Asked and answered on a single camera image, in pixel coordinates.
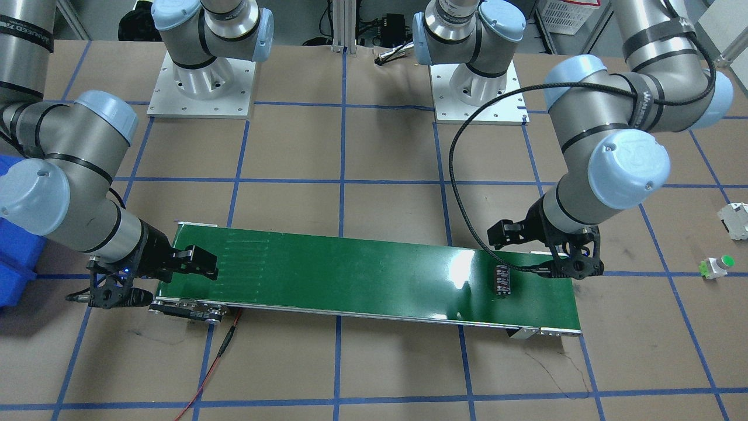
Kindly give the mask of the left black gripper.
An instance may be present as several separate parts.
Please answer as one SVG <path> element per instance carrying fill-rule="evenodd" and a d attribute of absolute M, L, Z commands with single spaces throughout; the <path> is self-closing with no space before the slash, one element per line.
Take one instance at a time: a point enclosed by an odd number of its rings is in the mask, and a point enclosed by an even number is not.
<path fill-rule="evenodd" d="M 527 211 L 526 218 L 513 222 L 510 219 L 500 219 L 487 231 L 489 245 L 496 250 L 503 246 L 539 241 L 549 248 L 564 246 L 570 243 L 573 246 L 585 245 L 584 234 L 566 233 L 553 226 L 542 209 L 540 198 Z"/>

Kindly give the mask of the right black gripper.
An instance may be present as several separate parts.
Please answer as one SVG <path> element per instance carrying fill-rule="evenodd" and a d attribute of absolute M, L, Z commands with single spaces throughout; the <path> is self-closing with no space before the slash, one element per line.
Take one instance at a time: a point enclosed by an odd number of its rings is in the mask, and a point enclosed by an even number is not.
<path fill-rule="evenodd" d="M 217 256 L 200 246 L 188 245 L 184 250 L 171 246 L 170 240 L 154 227 L 141 223 L 138 245 L 126 256 L 126 269 L 134 277 L 171 281 L 172 274 L 199 274 L 217 280 Z"/>

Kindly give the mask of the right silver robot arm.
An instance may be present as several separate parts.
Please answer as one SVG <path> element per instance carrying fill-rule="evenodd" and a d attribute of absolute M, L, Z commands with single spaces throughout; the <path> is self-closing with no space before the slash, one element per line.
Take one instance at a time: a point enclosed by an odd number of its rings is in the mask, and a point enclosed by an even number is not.
<path fill-rule="evenodd" d="M 107 198 L 138 127 L 133 108 L 98 90 L 72 104 L 43 99 L 54 11 L 53 1 L 2 2 L 2 139 L 23 157 L 2 176 L 2 217 L 97 258 L 107 274 L 216 279 L 214 255 L 174 249 L 163 232 Z M 155 1 L 150 14 L 193 98 L 228 88 L 228 58 L 262 62 L 272 50 L 272 11 L 254 1 Z"/>

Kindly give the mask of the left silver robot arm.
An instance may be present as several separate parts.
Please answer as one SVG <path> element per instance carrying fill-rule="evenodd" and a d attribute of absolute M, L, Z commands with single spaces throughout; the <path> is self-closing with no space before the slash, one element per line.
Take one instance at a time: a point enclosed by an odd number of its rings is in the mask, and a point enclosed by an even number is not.
<path fill-rule="evenodd" d="M 653 133 L 710 127 L 732 106 L 731 80 L 715 69 L 684 1 L 610 1 L 630 71 L 611 74 L 600 58 L 578 55 L 544 82 L 496 98 L 544 91 L 568 171 L 526 218 L 502 219 L 488 242 L 583 246 L 607 219 L 638 207 L 670 176 Z M 505 1 L 430 1 L 414 16 L 419 64 L 460 64 L 479 81 L 503 81 L 523 15 Z"/>

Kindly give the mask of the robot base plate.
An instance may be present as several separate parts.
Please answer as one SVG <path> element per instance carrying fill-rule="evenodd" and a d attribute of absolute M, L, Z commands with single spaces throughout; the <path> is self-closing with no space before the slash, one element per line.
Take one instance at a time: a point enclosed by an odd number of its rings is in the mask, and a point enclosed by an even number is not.
<path fill-rule="evenodd" d="M 438 123 L 461 125 L 478 107 L 500 94 L 520 88 L 515 63 L 498 78 L 473 74 L 466 64 L 438 64 L 430 67 L 435 120 Z M 523 94 L 514 94 L 494 103 L 479 113 L 473 123 L 478 125 L 523 125 L 529 112 Z"/>
<path fill-rule="evenodd" d="M 177 66 L 166 54 L 148 106 L 155 118 L 248 119 L 256 64 L 217 58 L 201 69 Z"/>

